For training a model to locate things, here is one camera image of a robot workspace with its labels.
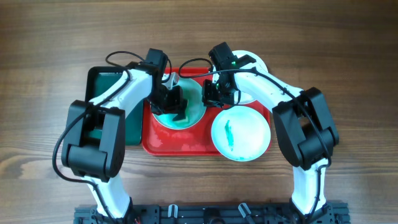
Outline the green sponge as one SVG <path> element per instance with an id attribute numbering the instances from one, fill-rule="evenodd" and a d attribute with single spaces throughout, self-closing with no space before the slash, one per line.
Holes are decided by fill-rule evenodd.
<path id="1" fill-rule="evenodd" d="M 179 113 L 172 119 L 172 121 L 176 123 L 188 122 L 189 118 L 186 113 Z"/>

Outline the light blue plate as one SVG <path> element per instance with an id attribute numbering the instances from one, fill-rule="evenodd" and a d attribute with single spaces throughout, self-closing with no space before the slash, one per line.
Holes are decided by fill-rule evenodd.
<path id="1" fill-rule="evenodd" d="M 235 106 L 216 116 L 211 126 L 211 139 L 224 157 L 248 162 L 267 151 L 271 129 L 260 112 L 247 106 Z"/>
<path id="2" fill-rule="evenodd" d="M 197 124 L 197 122 L 199 122 L 204 116 L 206 107 L 201 101 L 202 87 L 199 83 L 193 79 L 183 78 L 178 81 L 177 85 L 182 87 L 183 97 L 188 101 L 187 108 L 185 110 L 186 118 L 180 121 L 173 121 L 176 114 L 154 114 L 154 118 L 166 128 L 181 130 L 190 128 Z"/>

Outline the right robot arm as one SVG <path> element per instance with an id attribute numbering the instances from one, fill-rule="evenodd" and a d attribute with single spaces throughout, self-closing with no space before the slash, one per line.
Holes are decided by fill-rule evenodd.
<path id="1" fill-rule="evenodd" d="M 274 117 L 280 151 L 294 168 L 291 203 L 301 219 L 321 215 L 326 204 L 323 194 L 326 169 L 331 165 L 339 135 L 323 93 L 284 83 L 266 71 L 264 62 L 253 53 L 232 51 L 226 42 L 208 53 L 209 73 L 217 81 L 206 81 L 202 102 L 221 108 L 240 102 L 235 92 L 246 93 L 267 108 Z"/>

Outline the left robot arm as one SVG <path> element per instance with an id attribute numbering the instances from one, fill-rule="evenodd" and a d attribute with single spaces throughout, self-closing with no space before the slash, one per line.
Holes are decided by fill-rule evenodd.
<path id="1" fill-rule="evenodd" d="M 186 119 L 187 100 L 179 86 L 166 85 L 163 75 L 171 65 L 161 50 L 149 49 L 139 62 L 126 66 L 120 79 L 100 96 L 74 101 L 67 125 L 53 150 L 55 173 L 68 182 L 90 187 L 97 207 L 89 214 L 100 223 L 140 223 L 131 197 L 119 175 L 126 147 L 126 118 L 142 100 L 156 115 Z"/>

